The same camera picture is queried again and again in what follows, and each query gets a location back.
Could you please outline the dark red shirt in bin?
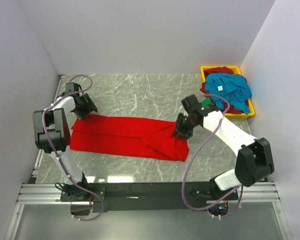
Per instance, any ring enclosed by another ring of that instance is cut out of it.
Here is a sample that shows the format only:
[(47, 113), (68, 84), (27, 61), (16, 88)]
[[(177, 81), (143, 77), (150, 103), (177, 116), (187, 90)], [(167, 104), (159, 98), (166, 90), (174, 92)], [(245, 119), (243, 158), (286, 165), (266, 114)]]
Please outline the dark red shirt in bin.
[(254, 114), (251, 103), (252, 92), (248, 82), (236, 66), (201, 67), (202, 85), (200, 91), (219, 110), (227, 110), (227, 116), (246, 118)]

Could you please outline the aluminium side rail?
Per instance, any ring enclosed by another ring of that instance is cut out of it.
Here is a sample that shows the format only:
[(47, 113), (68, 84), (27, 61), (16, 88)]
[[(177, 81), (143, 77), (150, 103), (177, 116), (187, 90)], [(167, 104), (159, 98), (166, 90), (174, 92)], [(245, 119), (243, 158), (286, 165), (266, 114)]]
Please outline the aluminium side rail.
[[(57, 85), (56, 92), (54, 94), (54, 98), (53, 98), (53, 101), (52, 101), (53, 103), (56, 101), (56, 99), (59, 95), (60, 88), (63, 84), (64, 78), (65, 78), (65, 74), (59, 75), (59, 82), (58, 82), (58, 85)], [(31, 176), (30, 176), (29, 180), (27, 181), (28, 184), (35, 184), (36, 183), (36, 179), (38, 177), (38, 173), (39, 173), (39, 169), (40, 169), (43, 154), (44, 154), (44, 151), (39, 149), (36, 160), (35, 160), (35, 164), (34, 164), (34, 167), (33, 167), (32, 173), (31, 173)]]

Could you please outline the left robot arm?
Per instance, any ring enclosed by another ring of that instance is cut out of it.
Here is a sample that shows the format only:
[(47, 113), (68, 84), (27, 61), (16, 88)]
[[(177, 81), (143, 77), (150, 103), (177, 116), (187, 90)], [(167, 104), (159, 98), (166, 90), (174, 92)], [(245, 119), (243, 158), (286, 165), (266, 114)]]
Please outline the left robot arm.
[(70, 151), (71, 133), (67, 114), (74, 113), (78, 120), (84, 120), (98, 109), (78, 83), (67, 83), (63, 92), (50, 107), (32, 114), (34, 141), (38, 149), (49, 154), (64, 177), (62, 190), (72, 190), (78, 201), (86, 200), (90, 188), (82, 170), (75, 163)]

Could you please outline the yellow plastic bin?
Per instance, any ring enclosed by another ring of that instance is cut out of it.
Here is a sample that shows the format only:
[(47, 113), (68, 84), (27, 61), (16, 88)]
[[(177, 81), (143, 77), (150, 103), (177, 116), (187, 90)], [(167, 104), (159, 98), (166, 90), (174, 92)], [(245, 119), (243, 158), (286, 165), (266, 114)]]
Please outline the yellow plastic bin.
[[(242, 75), (241, 70), (238, 66), (201, 66), (200, 71), (201, 71), (201, 78), (203, 83), (206, 82), (206, 78), (210, 73), (227, 73), (227, 74), (233, 73), (236, 75)], [(233, 118), (233, 119), (247, 119), (249, 117), (254, 116), (255, 109), (251, 99), (249, 98), (246, 101), (246, 103), (248, 109), (250, 110), (248, 114), (245, 114), (244, 112), (239, 110), (235, 110), (235, 108), (231, 106), (225, 115), (228, 118)]]

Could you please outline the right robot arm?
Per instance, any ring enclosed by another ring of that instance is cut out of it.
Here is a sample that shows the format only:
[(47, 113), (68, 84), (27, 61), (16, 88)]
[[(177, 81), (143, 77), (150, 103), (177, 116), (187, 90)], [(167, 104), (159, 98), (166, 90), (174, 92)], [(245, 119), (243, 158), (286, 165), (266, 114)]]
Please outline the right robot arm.
[(187, 140), (197, 126), (214, 133), (235, 154), (235, 167), (212, 179), (209, 193), (220, 200), (227, 190), (261, 181), (275, 171), (271, 145), (264, 137), (257, 139), (237, 127), (213, 104), (202, 105), (192, 94), (181, 101), (186, 114), (179, 113), (173, 137)]

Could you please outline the bright red t shirt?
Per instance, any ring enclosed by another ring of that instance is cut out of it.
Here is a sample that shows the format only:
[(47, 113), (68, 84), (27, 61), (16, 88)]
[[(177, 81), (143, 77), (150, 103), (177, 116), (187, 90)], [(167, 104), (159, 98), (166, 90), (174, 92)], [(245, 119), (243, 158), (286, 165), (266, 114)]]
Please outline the bright red t shirt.
[(175, 123), (144, 117), (89, 114), (72, 126), (70, 149), (184, 162), (187, 140), (172, 136)]

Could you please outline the blue t shirt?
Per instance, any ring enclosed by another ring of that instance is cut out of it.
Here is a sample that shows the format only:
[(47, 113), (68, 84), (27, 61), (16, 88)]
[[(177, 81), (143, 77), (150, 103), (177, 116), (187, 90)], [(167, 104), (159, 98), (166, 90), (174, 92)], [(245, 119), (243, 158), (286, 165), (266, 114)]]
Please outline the blue t shirt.
[(225, 101), (216, 97), (218, 95), (229, 102), (235, 109), (249, 114), (251, 111), (246, 101), (252, 96), (251, 89), (242, 75), (228, 73), (211, 73), (205, 79), (204, 89), (208, 91), (217, 108), (222, 110)]

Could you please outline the black base beam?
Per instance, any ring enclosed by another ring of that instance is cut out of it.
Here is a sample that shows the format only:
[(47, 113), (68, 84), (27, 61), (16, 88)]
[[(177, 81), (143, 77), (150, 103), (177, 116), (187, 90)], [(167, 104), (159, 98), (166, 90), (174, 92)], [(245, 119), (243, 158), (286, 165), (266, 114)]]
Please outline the black base beam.
[(186, 209), (182, 195), (194, 208), (206, 207), (224, 195), (227, 200), (238, 200), (238, 193), (221, 191), (208, 181), (187, 182), (182, 189), (180, 182), (150, 183), (87, 183), (82, 191), (74, 185), (61, 187), (60, 201), (71, 203), (71, 213), (88, 215), (108, 211), (146, 211)]

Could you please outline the aluminium front rail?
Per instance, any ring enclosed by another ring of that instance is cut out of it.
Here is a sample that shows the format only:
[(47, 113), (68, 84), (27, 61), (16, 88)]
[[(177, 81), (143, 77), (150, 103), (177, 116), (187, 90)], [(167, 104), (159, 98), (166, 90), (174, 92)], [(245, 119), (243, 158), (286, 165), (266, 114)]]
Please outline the aluminium front rail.
[[(274, 203), (280, 202), (274, 182), (258, 182), (250, 187), (237, 191), (242, 194), (243, 203)], [(61, 191), (53, 184), (22, 184), (16, 204), (17, 205), (87, 205), (87, 201), (62, 202)]]

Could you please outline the green shirt in bin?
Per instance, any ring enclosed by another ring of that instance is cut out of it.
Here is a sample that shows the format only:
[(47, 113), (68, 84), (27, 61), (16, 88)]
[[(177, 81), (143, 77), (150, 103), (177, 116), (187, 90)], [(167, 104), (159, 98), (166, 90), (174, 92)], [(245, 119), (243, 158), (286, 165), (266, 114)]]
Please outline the green shirt in bin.
[(211, 105), (211, 104), (213, 104), (212, 103), (212, 100), (210, 99), (210, 98), (205, 98), (202, 102), (201, 102), (201, 105), (202, 106), (205, 106), (205, 105)]

